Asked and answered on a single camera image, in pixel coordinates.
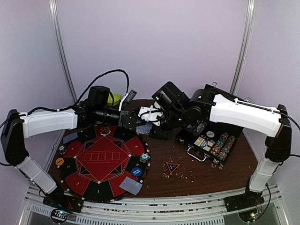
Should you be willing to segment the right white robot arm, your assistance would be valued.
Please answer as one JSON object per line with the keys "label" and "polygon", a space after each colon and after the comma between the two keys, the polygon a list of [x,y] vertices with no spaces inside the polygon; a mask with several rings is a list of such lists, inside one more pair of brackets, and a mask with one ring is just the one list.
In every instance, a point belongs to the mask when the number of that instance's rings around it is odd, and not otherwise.
{"label": "right white robot arm", "polygon": [[249,103],[212,85],[188,97],[173,82],[160,87],[152,98],[163,111],[162,130],[171,130],[198,121],[230,124],[266,135],[265,152],[249,179],[248,191],[240,203],[250,207],[258,200],[276,167],[291,154],[292,128],[284,105],[267,107]]}

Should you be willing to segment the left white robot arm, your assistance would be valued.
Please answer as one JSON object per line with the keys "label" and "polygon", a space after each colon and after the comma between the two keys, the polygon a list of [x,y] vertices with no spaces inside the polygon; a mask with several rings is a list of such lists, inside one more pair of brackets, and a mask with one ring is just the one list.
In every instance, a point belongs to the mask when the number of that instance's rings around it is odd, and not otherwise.
{"label": "left white robot arm", "polygon": [[46,138],[50,135],[104,123],[134,130],[136,116],[127,106],[135,97],[135,92],[132,90],[126,93],[117,106],[108,106],[109,95],[109,88],[93,86],[87,99],[62,109],[41,106],[29,112],[11,109],[1,125],[0,135],[6,166],[15,167],[44,193],[49,194],[50,202],[57,208],[65,207],[67,197],[61,193],[54,178],[34,159],[27,147],[32,147],[34,139],[39,137],[41,140],[36,143],[41,147],[43,143],[49,144]]}

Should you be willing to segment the teal poker chip stack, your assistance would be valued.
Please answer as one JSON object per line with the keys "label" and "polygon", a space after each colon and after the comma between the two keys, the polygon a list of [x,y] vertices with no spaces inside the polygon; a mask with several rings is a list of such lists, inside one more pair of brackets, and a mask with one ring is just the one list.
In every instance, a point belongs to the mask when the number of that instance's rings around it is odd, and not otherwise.
{"label": "teal poker chip stack", "polygon": [[150,155],[148,153],[143,153],[140,155],[140,161],[146,163],[150,160]]}

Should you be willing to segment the single blue playing card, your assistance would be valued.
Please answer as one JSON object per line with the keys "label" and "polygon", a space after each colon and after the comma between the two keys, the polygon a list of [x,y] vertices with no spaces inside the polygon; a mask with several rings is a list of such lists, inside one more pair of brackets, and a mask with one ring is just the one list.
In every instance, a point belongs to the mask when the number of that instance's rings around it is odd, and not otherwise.
{"label": "single blue playing card", "polygon": [[66,144],[78,138],[78,134],[76,132],[68,134],[67,136],[63,137],[63,143]]}

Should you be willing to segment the right arm base board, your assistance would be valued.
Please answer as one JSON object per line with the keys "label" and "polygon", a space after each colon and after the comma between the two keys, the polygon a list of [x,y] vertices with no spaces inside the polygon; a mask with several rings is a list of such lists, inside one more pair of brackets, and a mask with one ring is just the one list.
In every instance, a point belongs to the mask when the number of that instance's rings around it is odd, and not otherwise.
{"label": "right arm base board", "polygon": [[246,194],[226,197],[224,199],[227,212],[238,212],[239,218],[246,223],[255,222],[262,213],[262,203],[265,202],[261,196],[250,196]]}

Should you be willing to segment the blue playing card deck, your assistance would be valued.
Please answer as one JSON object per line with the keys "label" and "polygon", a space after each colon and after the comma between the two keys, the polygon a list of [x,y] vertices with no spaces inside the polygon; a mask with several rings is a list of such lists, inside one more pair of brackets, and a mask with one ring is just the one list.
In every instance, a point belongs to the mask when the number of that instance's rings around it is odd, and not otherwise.
{"label": "blue playing card deck", "polygon": [[145,125],[141,125],[141,126],[137,126],[136,127],[136,132],[138,134],[142,134],[142,135],[149,135],[151,132],[153,125],[150,123],[147,123]]}

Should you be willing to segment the orange big blind button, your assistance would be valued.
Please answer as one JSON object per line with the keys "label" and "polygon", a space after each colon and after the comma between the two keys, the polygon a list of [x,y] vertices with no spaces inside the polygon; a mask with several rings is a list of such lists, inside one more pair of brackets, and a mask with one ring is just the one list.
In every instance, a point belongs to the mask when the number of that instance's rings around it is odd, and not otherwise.
{"label": "orange big blind button", "polygon": [[56,159],[55,164],[57,166],[62,166],[64,164],[64,158],[59,157],[58,159]]}

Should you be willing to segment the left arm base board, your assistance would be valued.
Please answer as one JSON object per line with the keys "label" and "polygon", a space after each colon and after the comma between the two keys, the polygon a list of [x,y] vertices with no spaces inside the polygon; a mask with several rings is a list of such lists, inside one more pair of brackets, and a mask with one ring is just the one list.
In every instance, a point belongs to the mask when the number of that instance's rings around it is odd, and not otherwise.
{"label": "left arm base board", "polygon": [[53,207],[50,212],[50,219],[56,224],[62,224],[70,219],[75,219],[75,213],[80,213],[83,207],[83,200],[66,195],[64,204],[55,203],[54,200],[44,197],[43,204]]}

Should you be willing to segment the small poker chip stack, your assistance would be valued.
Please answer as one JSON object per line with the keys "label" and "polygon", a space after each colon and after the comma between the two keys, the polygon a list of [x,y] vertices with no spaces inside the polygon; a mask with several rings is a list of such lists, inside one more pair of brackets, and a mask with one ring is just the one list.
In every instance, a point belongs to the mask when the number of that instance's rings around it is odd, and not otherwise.
{"label": "small poker chip stack", "polygon": [[64,155],[65,152],[66,152],[65,147],[64,147],[64,146],[60,146],[60,147],[59,147],[59,152],[60,152],[61,155]]}

